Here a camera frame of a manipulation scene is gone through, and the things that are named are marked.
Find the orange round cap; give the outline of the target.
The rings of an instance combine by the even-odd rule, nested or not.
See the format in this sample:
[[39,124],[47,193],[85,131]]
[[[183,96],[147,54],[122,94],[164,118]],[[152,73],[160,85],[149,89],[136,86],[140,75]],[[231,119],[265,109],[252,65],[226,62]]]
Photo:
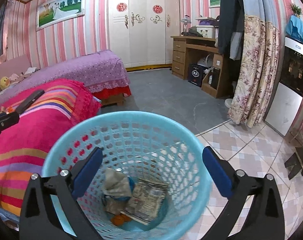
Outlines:
[[123,224],[130,222],[131,220],[132,219],[130,217],[128,217],[127,215],[120,213],[119,215],[114,215],[110,221],[115,226],[122,226]]

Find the printed snack wrapper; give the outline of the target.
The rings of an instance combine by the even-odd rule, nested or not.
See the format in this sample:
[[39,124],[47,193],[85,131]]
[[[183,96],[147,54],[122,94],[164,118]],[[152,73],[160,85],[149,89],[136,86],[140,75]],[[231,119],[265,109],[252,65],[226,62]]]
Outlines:
[[168,188],[168,183],[138,178],[130,200],[120,213],[143,225],[149,225],[158,217]]

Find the white wrapper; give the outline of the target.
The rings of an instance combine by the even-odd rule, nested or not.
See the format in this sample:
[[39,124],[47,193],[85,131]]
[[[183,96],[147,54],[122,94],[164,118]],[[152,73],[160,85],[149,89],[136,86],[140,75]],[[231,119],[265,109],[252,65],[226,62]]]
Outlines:
[[102,203],[106,212],[119,215],[132,197],[135,182],[126,174],[107,168],[102,186]]

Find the striped pink blanket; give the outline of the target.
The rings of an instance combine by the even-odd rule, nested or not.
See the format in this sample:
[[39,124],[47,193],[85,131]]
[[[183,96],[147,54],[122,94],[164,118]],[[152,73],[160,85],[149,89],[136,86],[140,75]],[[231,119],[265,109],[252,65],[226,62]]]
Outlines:
[[44,94],[0,134],[0,208],[19,216],[31,174],[40,173],[51,147],[70,128],[95,116],[101,103],[84,83],[58,79],[27,89],[1,104],[15,110],[28,96]]

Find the yellow duck plush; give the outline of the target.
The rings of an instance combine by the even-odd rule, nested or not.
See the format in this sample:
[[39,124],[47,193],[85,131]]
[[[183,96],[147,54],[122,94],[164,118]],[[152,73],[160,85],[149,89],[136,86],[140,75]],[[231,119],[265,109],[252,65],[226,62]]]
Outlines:
[[9,87],[11,81],[8,77],[4,76],[0,79],[0,90],[5,90]]

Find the pink headboard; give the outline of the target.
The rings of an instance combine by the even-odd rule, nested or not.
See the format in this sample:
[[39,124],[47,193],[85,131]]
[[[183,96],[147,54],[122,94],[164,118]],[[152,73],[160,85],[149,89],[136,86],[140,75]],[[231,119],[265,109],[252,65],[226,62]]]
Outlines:
[[2,77],[10,77],[12,74],[20,75],[31,67],[31,63],[26,55],[16,57],[0,64],[0,80]]

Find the small dark wooden stool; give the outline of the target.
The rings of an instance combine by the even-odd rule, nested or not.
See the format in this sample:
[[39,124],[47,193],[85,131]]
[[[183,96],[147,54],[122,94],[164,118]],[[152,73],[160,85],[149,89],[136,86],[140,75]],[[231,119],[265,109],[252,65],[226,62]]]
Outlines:
[[288,179],[291,180],[299,172],[303,176],[303,147],[296,147],[292,156],[284,163],[286,168],[291,167],[291,171],[288,174]]

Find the light blue plastic basket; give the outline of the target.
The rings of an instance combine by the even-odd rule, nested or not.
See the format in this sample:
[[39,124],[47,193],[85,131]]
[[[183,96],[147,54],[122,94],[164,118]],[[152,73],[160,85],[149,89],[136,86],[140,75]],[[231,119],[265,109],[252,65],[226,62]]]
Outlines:
[[[71,169],[93,150],[103,150],[100,168],[77,202],[104,239],[180,239],[202,215],[212,179],[202,162],[202,143],[187,128],[162,115],[141,111],[101,114],[64,133],[49,151],[41,175]],[[137,182],[168,184],[156,220],[148,225],[111,222],[104,205],[108,168]]]

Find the purple dotted bedspread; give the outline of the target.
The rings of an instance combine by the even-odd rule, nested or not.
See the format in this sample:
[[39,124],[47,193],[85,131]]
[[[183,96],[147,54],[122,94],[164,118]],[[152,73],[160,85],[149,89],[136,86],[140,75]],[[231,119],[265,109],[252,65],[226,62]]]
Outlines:
[[84,83],[90,92],[127,87],[130,84],[127,71],[120,57],[111,50],[76,57],[45,67],[8,88],[0,95],[0,106],[22,91],[43,85],[56,79],[69,79]]

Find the floral curtain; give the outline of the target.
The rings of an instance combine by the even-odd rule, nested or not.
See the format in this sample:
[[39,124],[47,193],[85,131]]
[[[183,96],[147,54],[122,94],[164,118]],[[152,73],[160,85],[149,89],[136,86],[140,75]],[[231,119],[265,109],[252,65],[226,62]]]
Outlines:
[[269,104],[279,60],[279,30],[271,22],[245,16],[240,75],[229,118],[249,128],[262,121]]

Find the black box under desk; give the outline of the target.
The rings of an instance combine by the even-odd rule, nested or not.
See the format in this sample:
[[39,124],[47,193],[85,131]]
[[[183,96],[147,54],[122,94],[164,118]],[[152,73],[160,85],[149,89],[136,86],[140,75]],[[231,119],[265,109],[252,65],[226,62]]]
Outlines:
[[204,67],[198,64],[190,64],[188,67],[188,82],[201,87],[207,70],[208,67]]

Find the wooden desk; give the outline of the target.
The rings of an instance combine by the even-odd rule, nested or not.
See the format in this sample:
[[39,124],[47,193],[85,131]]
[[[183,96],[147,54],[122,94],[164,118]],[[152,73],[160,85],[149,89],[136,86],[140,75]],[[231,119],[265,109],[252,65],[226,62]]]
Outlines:
[[201,90],[214,98],[223,98],[228,94],[227,57],[218,52],[214,38],[172,36],[173,57],[171,72],[188,81],[188,67],[198,64],[208,67],[203,78]]

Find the white storage box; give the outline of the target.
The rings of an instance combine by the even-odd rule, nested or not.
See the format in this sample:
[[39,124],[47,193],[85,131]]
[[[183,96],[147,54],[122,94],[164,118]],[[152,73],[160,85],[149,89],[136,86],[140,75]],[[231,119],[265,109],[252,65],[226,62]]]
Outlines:
[[205,38],[215,38],[215,27],[213,25],[197,25],[196,31]]

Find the small potted plant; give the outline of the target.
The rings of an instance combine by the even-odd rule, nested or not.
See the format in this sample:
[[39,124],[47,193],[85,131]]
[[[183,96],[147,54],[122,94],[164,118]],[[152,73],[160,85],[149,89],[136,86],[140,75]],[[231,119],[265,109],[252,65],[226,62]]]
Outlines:
[[291,9],[293,15],[295,15],[297,18],[300,18],[303,15],[302,8],[299,7],[298,5],[296,5],[295,3],[290,4],[290,9]]

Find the desk lamp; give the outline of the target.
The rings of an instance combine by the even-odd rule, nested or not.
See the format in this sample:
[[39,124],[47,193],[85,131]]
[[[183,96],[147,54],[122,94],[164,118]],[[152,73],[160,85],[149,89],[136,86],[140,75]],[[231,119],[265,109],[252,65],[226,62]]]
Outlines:
[[190,17],[188,15],[183,16],[183,18],[180,20],[180,22],[183,24],[182,32],[187,32],[187,27],[189,24],[191,24]]

